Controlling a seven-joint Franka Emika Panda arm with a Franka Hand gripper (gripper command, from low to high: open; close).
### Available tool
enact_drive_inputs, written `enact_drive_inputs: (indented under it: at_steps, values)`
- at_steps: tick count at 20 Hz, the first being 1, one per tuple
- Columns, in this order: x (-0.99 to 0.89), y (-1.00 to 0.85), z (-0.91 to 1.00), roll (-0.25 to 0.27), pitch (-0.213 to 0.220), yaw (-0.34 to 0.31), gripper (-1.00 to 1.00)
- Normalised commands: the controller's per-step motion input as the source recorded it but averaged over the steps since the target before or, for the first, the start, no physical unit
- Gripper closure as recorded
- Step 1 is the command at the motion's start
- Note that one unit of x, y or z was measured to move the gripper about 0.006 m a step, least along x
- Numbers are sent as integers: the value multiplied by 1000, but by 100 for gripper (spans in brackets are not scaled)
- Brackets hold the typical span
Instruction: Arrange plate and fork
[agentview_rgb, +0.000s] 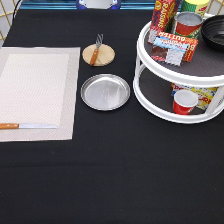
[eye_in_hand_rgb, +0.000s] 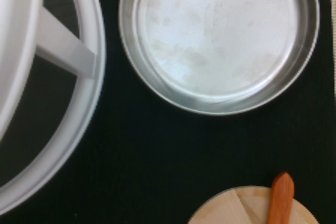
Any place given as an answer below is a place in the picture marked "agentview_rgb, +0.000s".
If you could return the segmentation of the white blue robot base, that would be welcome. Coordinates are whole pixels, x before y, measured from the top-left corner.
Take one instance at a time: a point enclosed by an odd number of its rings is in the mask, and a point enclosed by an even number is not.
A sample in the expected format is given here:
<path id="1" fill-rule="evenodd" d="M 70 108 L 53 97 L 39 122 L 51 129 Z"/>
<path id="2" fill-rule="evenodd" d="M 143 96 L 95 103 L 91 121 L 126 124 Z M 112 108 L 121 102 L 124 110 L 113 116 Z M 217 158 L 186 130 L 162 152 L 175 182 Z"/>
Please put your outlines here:
<path id="1" fill-rule="evenodd" d="M 121 0 L 76 0 L 78 9 L 119 9 Z"/>

